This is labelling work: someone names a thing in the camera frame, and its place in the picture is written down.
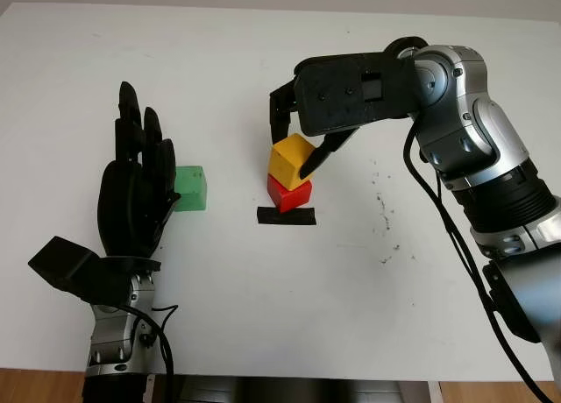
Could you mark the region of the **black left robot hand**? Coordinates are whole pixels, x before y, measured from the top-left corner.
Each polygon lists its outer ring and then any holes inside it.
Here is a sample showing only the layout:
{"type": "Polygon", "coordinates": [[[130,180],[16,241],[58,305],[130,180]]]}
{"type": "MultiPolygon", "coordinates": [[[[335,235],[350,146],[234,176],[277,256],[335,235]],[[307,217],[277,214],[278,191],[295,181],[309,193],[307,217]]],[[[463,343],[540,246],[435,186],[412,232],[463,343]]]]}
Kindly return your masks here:
{"type": "Polygon", "coordinates": [[[97,225],[109,256],[150,258],[181,195],[174,190],[173,141],[164,138],[156,111],[141,110],[123,81],[115,120],[115,158],[105,167],[97,225]]]}

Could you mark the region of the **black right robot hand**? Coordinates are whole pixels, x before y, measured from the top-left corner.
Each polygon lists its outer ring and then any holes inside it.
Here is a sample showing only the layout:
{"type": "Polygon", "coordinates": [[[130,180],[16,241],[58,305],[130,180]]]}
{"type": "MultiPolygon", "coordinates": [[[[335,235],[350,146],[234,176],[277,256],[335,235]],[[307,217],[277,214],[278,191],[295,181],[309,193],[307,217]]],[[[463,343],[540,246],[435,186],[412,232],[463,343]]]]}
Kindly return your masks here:
{"type": "MultiPolygon", "coordinates": [[[[274,90],[269,96],[269,123],[272,143],[276,144],[288,136],[290,114],[296,112],[294,81],[289,81],[274,90]]],[[[299,170],[303,180],[311,175],[333,152],[338,150],[357,129],[326,134],[323,142],[309,155],[299,170]]]]}

